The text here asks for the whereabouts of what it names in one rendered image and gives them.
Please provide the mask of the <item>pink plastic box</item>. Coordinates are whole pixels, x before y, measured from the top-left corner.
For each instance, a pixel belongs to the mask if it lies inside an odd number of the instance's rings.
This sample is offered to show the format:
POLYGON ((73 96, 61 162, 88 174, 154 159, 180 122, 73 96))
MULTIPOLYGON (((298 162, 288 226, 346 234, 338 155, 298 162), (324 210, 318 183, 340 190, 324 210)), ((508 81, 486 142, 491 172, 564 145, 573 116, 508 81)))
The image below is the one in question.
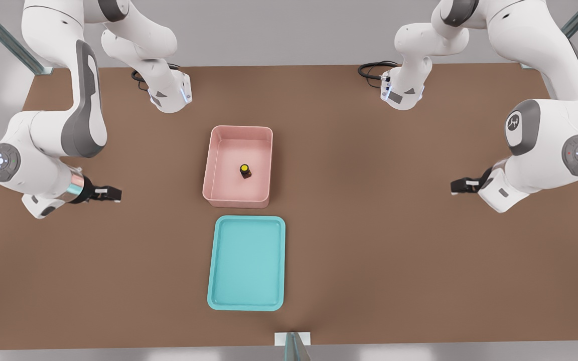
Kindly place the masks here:
POLYGON ((211 131, 203 197, 216 208, 264 209, 270 202, 273 132, 266 126, 218 125, 211 131), (244 179, 239 167, 252 176, 244 179))

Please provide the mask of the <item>pale blue-green tray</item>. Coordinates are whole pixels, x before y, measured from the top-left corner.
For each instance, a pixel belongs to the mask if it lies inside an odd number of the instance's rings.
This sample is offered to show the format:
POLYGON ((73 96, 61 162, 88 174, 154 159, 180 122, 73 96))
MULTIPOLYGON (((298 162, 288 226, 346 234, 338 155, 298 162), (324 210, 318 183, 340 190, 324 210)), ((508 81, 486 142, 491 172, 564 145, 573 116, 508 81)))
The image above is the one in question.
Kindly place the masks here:
POLYGON ((277 311, 284 300, 286 224, 276 216, 216 220, 207 304, 213 310, 277 311))

